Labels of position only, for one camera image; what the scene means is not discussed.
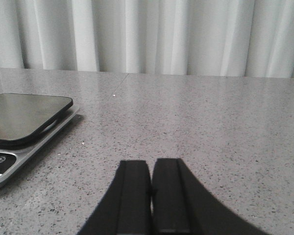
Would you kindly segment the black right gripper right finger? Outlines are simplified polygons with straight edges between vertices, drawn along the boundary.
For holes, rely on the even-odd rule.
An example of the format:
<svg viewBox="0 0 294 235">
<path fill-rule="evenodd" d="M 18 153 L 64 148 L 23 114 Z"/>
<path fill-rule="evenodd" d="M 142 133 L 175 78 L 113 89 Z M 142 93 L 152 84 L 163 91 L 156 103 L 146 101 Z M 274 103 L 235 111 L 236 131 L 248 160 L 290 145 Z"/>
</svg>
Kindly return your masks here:
<svg viewBox="0 0 294 235">
<path fill-rule="evenodd" d="M 157 159 L 152 176 L 156 235 L 263 235 L 218 201 L 182 159 Z"/>
</svg>

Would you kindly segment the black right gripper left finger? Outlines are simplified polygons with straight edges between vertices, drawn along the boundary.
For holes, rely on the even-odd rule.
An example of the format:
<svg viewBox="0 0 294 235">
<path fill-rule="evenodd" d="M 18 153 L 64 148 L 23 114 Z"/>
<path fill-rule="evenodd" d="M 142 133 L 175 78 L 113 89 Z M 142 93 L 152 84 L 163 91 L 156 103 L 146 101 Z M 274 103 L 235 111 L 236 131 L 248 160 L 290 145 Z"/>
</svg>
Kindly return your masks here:
<svg viewBox="0 0 294 235">
<path fill-rule="evenodd" d="M 150 235 L 151 182 L 142 160 L 120 161 L 106 194 L 79 235 Z"/>
</svg>

